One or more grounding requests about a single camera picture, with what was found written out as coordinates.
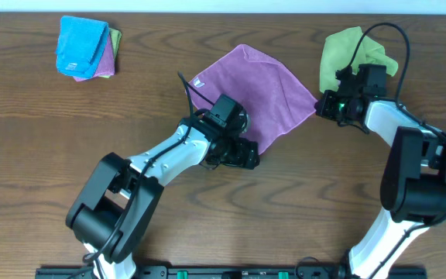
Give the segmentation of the purple microfiber cloth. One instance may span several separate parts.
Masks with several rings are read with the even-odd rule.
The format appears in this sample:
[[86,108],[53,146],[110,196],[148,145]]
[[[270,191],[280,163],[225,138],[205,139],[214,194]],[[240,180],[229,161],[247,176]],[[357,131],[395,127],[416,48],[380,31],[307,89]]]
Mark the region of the purple microfiber cloth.
[[209,109],[222,94],[240,103],[250,117],[243,136],[263,154],[282,135],[315,113],[317,99],[277,59],[239,44],[190,81],[192,102]]

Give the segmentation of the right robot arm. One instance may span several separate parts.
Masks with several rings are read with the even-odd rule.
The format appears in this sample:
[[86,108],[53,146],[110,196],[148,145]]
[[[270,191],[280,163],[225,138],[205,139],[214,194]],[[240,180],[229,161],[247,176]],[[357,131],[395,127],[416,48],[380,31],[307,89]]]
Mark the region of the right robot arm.
[[337,278],[387,278],[403,251],[430,227],[446,221],[446,133],[386,97],[386,67],[361,64],[335,74],[337,90],[315,104],[339,126],[378,134],[390,147],[380,183],[382,208],[336,271]]

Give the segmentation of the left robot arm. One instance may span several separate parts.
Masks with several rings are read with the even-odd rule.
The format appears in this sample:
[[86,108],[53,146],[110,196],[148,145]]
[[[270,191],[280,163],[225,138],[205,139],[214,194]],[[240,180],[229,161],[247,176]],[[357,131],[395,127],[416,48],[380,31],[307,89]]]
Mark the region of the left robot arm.
[[105,155],[66,216],[67,227],[87,249],[83,261],[93,277],[134,277],[133,250],[177,175],[201,162],[209,169],[257,167],[258,144],[242,137],[248,124],[243,106],[221,95],[210,109],[191,110],[152,149],[128,158]]

